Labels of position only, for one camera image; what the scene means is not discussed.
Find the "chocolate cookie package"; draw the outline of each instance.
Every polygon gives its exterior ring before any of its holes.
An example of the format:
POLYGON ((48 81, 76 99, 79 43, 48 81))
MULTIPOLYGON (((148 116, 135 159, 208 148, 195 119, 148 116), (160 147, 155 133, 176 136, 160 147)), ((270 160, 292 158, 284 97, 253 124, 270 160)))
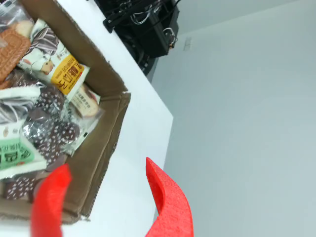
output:
POLYGON ((34 172, 35 169, 26 169, 24 172, 19 172, 18 176, 9 176, 9 179, 4 180, 3 194, 6 199, 24 198, 33 201, 34 189, 38 189, 37 186, 50 172, 65 163, 67 155, 64 149, 79 137, 79 126, 68 120, 69 112, 66 115, 62 113, 65 104, 69 102, 55 85, 36 79, 34 76, 17 69, 13 70, 6 80, 10 81, 12 85, 12 88, 7 90, 23 91, 30 87, 39 90, 33 107, 27 107, 27 110, 23 110, 21 107, 20 110, 16 109, 16 113, 25 112, 26 118, 20 125, 22 135, 46 164, 37 172, 34 172))
MULTIPOLYGON (((82 216, 90 216, 101 182, 107 178, 130 94, 104 55, 57 1, 6 0, 3 4, 0 32, 14 31, 31 46, 19 61, 24 71, 11 72, 12 68, 0 85, 39 90, 20 132, 42 158, 44 167, 0 180, 0 218, 29 220, 43 180, 67 163, 72 181, 65 197, 63 222, 73 224, 82 216), (10 15, 19 16, 17 12, 23 17, 6 20, 10 15)), ((0 42, 0 50, 5 44, 0 42)))
POLYGON ((0 179, 46 168, 44 158, 22 134, 27 114, 39 95, 35 86, 0 91, 0 179))

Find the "brown biscuit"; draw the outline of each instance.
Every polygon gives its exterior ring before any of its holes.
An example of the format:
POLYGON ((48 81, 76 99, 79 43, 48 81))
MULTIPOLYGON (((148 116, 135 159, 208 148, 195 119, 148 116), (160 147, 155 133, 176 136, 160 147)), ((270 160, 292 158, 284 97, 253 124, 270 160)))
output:
POLYGON ((18 64, 31 46, 28 38, 8 29, 0 33, 7 46, 0 48, 0 83, 5 80, 9 73, 18 64))
POLYGON ((11 86, 12 86, 11 81, 10 80, 6 80, 3 83, 0 83, 0 90, 10 88, 11 86))

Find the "cardboard box flap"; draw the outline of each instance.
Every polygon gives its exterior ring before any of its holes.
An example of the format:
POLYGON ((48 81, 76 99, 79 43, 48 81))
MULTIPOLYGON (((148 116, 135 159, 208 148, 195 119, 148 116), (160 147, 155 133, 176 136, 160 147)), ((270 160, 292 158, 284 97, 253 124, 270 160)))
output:
POLYGON ((105 114, 74 157, 67 160, 73 180, 66 194, 65 210, 78 214, 83 206, 92 208, 118 139, 129 100, 129 93, 112 99, 101 99, 100 106, 105 110, 105 114))
POLYGON ((81 210, 81 214, 83 216, 89 217, 91 214, 94 201, 98 194, 98 191, 103 181, 103 178, 105 176, 105 173, 108 169, 110 157, 112 156, 113 152, 115 151, 117 147, 120 129, 122 127, 123 119, 124 119, 129 101, 130 101, 130 94, 126 93, 122 95, 120 103, 119 103, 119 114, 117 116, 116 123, 114 124, 108 144, 106 145, 105 150, 103 151, 102 157, 100 159, 100 162, 95 170, 95 173, 90 185, 90 190, 87 194, 86 200, 81 210))
MULTIPOLYGON (((32 204, 25 200, 15 200, 12 205, 12 200, 0 198, 0 220, 22 220, 27 221, 30 219, 32 204)), ((63 223, 72 224, 80 219, 80 215, 73 213, 63 212, 63 223)))
POLYGON ((85 82, 97 94, 118 95, 127 91, 119 75, 59 3, 55 0, 21 0, 21 2, 34 19, 41 18, 49 24, 80 63, 91 68, 85 82))

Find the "chocolate-covered cookie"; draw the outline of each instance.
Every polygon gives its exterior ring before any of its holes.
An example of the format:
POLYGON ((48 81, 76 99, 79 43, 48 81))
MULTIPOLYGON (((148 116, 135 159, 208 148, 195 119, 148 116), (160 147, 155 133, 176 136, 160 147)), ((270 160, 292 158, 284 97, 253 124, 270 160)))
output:
POLYGON ((65 164, 66 160, 67 160, 67 155, 64 153, 61 153, 59 157, 56 159, 56 161, 46 168, 46 171, 53 172, 55 169, 65 164))
POLYGON ((53 125, 50 115, 40 108, 35 108, 30 111, 24 123, 23 134, 37 147, 49 136, 53 125))
POLYGON ((21 176, 14 181, 5 184, 4 197, 16 200, 33 191, 35 177, 21 176))
POLYGON ((39 153, 47 160, 47 166, 53 164, 60 156, 61 151, 58 144, 45 142, 38 147, 39 153))
POLYGON ((64 107, 64 94, 54 85, 47 85, 41 88, 40 96, 35 107, 42 108, 50 115, 60 114, 64 107))
POLYGON ((73 122, 67 122, 63 126, 62 131, 62 142, 65 144, 72 143, 75 141, 80 135, 80 128, 77 124, 73 122))

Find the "snack package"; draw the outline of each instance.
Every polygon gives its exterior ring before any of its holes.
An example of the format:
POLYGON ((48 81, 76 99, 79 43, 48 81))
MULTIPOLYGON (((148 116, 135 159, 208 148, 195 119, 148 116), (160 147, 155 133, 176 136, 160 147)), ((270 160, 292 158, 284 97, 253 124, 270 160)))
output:
POLYGON ((72 110, 71 120, 76 122, 80 128, 80 136, 74 141, 66 152, 70 155, 76 151, 84 142, 86 137, 94 130, 104 110, 99 107, 100 96, 83 84, 74 95, 70 103, 72 110))
POLYGON ((0 38, 2 43, 6 42, 5 47, 0 47, 0 87, 5 89, 8 88, 8 85, 2 85, 5 78, 28 51, 31 43, 28 38, 11 29, 1 32, 0 38))
POLYGON ((43 156, 47 167, 44 170, 16 175, 5 180, 3 197, 33 201, 43 180, 68 156, 64 148, 80 135, 79 126, 62 116, 64 107, 69 104, 65 95, 50 83, 35 79, 22 70, 13 70, 6 78, 13 87, 27 88, 30 85, 40 89, 40 96, 22 126, 22 133, 43 156))
POLYGON ((21 134, 27 113, 40 95, 35 86, 0 91, 0 179, 46 168, 45 159, 21 134))
POLYGON ((31 47, 17 66, 56 85, 71 100, 90 68, 80 64, 41 19, 35 23, 30 40, 31 47))
POLYGON ((13 29, 27 38, 34 26, 33 19, 17 0, 6 0, 0 5, 0 32, 13 29))

